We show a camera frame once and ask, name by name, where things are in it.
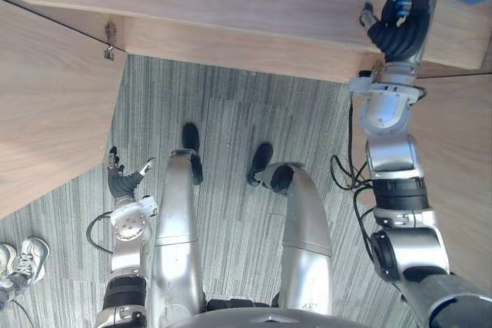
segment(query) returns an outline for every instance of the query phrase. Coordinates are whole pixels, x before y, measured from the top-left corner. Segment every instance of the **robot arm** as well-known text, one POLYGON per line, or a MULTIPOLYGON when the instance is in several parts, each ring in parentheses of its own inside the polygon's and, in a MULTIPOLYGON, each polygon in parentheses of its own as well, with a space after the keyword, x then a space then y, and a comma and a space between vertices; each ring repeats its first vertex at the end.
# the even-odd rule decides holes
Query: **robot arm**
POLYGON ((115 199, 111 227, 115 248, 111 255, 111 276, 106 286, 103 310, 98 314, 96 327, 147 326, 145 297, 148 274, 148 241, 151 229, 148 218, 155 215, 153 197, 135 200, 135 188, 151 169, 154 159, 129 176, 123 176, 118 166, 116 147, 109 154, 108 186, 115 199))
POLYGON ((408 134, 412 104, 425 96, 414 82, 435 5, 436 0, 387 0, 381 20, 369 4, 361 13, 367 35, 385 55, 380 81, 363 74, 349 84, 366 97, 361 123, 374 217, 382 227, 371 235, 371 249, 377 274, 402 292, 421 326, 485 326, 492 299, 450 273, 417 143, 408 134))

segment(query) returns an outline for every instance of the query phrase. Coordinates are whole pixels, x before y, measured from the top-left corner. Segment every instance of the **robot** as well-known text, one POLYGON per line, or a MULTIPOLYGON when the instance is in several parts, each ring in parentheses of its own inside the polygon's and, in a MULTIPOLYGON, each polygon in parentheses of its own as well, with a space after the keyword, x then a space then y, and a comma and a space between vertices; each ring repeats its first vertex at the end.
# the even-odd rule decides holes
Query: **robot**
MULTIPOLYGON (((362 190, 374 192, 372 212, 381 229, 369 237, 361 222, 365 214, 361 217, 357 212, 364 244, 377 274, 402 292, 420 326, 486 326, 492 298, 450 272, 435 212, 428 203, 417 144, 408 134, 412 105, 425 96, 414 82, 435 4, 436 0, 387 0, 381 20, 370 4, 364 6, 360 22, 385 57, 377 81, 374 74, 361 72, 349 84, 353 94, 365 97, 361 123, 367 134, 371 178, 359 180, 363 168, 355 169, 349 150, 349 168, 342 171, 351 183, 341 187, 354 191, 354 202, 362 190)), ((159 212, 153 197, 135 200, 134 195, 153 159, 124 176, 117 149, 111 149, 108 184, 115 210, 107 216, 115 248, 96 327, 249 327, 272 322, 289 327, 360 326, 330 316, 331 241, 312 179, 301 164, 270 164, 273 147, 268 143, 257 149, 247 181, 287 199, 280 291, 271 306, 248 300, 206 301, 193 210, 193 186, 201 183, 203 174, 193 124, 183 127, 182 144, 168 159, 159 212), (149 217, 157 213, 149 273, 149 217)), ((332 159, 341 167, 336 157, 332 159)))

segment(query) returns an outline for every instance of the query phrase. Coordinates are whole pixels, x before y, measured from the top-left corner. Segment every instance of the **sneaker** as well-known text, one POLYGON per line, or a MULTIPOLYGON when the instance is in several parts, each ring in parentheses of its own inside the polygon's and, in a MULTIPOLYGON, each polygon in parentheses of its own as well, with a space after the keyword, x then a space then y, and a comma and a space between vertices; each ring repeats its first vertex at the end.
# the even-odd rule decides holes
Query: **sneaker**
POLYGON ((17 251, 9 244, 0 244, 0 279, 8 276, 13 271, 13 263, 17 251))
POLYGON ((200 150, 200 135, 197 126, 187 123, 181 129, 181 143, 185 149, 193 149, 197 154, 200 150))
POLYGON ((37 237, 28 238, 22 242, 21 257, 14 272, 26 276, 29 284, 36 283, 45 276, 48 255, 49 246, 46 242, 37 237))

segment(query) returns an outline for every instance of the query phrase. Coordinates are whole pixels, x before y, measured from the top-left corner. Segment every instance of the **wooden cabinet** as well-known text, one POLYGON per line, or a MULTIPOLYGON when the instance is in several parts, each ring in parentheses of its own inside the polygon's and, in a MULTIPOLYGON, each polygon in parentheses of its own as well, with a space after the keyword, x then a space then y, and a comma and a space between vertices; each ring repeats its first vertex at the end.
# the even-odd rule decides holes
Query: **wooden cabinet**
POLYGON ((126 54, 0 1, 0 218, 101 163, 126 54))

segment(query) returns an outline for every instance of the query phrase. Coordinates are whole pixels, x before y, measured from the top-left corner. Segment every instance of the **floor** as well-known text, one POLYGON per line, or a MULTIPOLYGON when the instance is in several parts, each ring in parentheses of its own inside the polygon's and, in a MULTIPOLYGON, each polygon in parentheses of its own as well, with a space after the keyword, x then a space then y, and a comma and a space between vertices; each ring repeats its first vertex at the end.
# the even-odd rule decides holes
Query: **floor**
MULTIPOLYGON (((321 193, 334 244, 334 314, 369 326, 413 327, 400 294, 376 276, 365 254, 351 194, 330 179, 330 156, 346 151, 347 111, 346 85, 130 56, 108 147, 117 145, 131 169, 158 157, 138 196, 159 199, 181 126, 196 123, 205 177, 195 195, 204 291, 208 298, 270 302, 280 284, 285 203, 244 180, 254 149, 270 141, 274 160, 305 163, 321 193)), ((111 206, 101 163, 0 220, 0 240, 20 247, 35 235, 51 247, 46 278, 19 299, 38 326, 93 326, 109 257, 88 245, 85 228, 111 206)), ((374 222, 367 223, 371 231, 374 222)), ((94 235, 111 245, 107 224, 94 235)), ((25 326, 16 306, 0 314, 2 328, 25 326)))

